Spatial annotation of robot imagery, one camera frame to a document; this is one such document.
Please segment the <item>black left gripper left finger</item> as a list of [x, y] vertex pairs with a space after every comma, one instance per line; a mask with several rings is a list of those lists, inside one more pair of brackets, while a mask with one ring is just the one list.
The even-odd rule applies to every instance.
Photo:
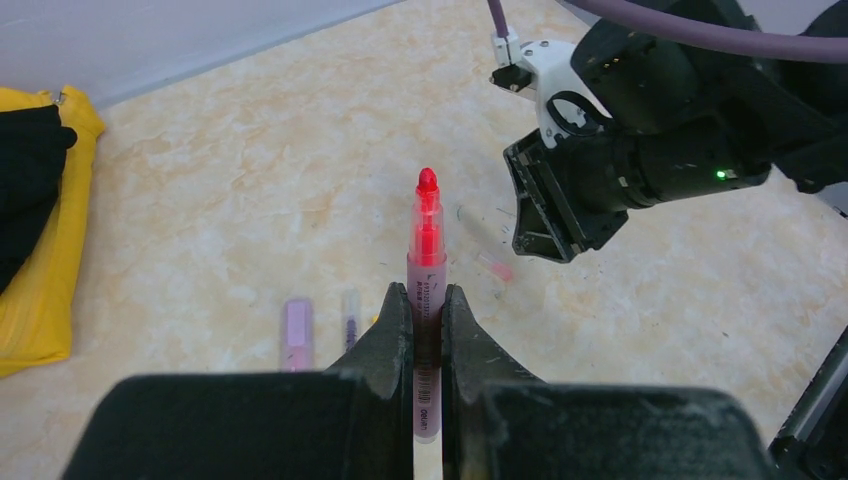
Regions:
[[322, 371], [140, 375], [94, 410], [67, 479], [410, 479], [412, 318], [377, 322]]

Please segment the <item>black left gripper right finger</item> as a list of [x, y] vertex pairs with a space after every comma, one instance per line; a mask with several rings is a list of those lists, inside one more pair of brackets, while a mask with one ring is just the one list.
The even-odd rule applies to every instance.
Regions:
[[442, 313], [447, 479], [773, 479], [752, 419], [714, 389], [548, 383], [476, 321]]

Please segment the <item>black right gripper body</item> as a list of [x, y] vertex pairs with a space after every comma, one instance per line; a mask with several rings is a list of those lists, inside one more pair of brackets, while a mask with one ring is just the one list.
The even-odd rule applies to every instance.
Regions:
[[625, 225], [624, 211], [593, 213], [565, 178], [562, 149], [548, 149], [534, 130], [503, 151], [516, 197], [511, 247], [519, 256], [569, 263], [599, 250]]

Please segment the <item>pink highlighter pen body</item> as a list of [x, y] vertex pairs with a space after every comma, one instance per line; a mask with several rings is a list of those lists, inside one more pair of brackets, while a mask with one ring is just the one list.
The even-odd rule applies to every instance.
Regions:
[[280, 368], [298, 372], [314, 368], [313, 306], [307, 298], [288, 300], [281, 313]]

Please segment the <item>pink pen cap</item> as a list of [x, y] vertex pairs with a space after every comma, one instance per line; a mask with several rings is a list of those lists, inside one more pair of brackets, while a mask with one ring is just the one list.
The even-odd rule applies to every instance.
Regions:
[[487, 249], [480, 249], [476, 261], [489, 273], [504, 283], [509, 283], [514, 277], [511, 265], [500, 256]]

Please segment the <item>dark purple gel pen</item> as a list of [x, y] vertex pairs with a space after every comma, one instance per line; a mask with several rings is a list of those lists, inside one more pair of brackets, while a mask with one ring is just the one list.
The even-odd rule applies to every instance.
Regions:
[[350, 351], [359, 338], [359, 322], [361, 313], [361, 298], [357, 289], [348, 289], [343, 293], [342, 304], [342, 334], [344, 351]]

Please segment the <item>mauve pen with red tip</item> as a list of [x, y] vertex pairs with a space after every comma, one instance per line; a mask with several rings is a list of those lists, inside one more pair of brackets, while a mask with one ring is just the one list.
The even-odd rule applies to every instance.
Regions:
[[416, 441], [433, 442], [441, 428], [442, 309], [447, 253], [436, 173], [419, 173], [411, 210], [406, 290], [414, 340], [412, 427]]

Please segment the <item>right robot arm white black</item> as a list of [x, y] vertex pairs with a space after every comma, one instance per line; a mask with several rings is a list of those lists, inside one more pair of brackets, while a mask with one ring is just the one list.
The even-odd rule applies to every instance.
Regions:
[[558, 263], [602, 248], [630, 211], [761, 185], [815, 194], [847, 179], [845, 64], [738, 56], [608, 20], [575, 44], [498, 24], [497, 87], [537, 128], [504, 153], [512, 247]]

